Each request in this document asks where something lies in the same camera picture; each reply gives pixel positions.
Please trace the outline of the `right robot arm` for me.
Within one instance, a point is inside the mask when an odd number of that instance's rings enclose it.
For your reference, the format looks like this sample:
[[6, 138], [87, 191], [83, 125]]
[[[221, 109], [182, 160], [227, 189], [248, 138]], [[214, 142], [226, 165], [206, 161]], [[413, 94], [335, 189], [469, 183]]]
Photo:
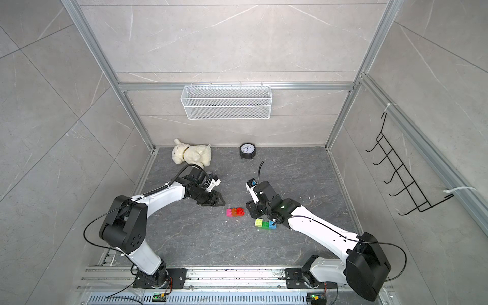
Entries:
[[313, 255], [302, 267], [301, 282], [318, 288], [326, 282], [347, 284], [367, 301], [375, 301], [391, 271], [391, 264], [381, 245], [368, 232], [362, 235], [343, 230], [311, 213], [290, 198], [283, 199], [267, 181], [250, 179], [246, 189], [252, 199], [246, 208], [254, 219], [266, 216], [275, 224], [300, 232], [329, 249], [338, 263]]

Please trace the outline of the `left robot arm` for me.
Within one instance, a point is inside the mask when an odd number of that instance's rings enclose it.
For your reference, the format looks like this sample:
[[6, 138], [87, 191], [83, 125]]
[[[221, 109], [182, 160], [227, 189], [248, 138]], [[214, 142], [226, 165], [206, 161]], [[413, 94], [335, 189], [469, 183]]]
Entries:
[[190, 198], [204, 207], [219, 207], [225, 203], [214, 188], [221, 183], [218, 178], [201, 184], [188, 179], [177, 179], [158, 190], [146, 194], [114, 199], [109, 213], [100, 228], [99, 236], [108, 245], [122, 252], [137, 267], [137, 278], [145, 285], [160, 288], [169, 280], [166, 263], [149, 246], [146, 240], [147, 219], [155, 212]]

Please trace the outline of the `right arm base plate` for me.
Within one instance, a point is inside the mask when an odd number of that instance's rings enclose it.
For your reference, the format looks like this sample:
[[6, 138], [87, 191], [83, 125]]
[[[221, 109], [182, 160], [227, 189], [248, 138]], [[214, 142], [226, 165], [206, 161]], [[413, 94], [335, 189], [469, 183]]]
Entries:
[[286, 268], [282, 271], [281, 277], [285, 280], [288, 289], [324, 289], [337, 288], [334, 282], [319, 282], [309, 271], [301, 268]]

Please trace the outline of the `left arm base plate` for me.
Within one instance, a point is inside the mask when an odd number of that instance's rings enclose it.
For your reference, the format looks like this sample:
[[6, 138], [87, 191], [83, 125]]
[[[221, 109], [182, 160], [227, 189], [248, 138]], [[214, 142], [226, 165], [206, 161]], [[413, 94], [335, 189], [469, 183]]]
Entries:
[[157, 271], [153, 275], [148, 275], [142, 271], [137, 272], [133, 288], [160, 289], [170, 288], [183, 289], [188, 270], [185, 268], [170, 268]]

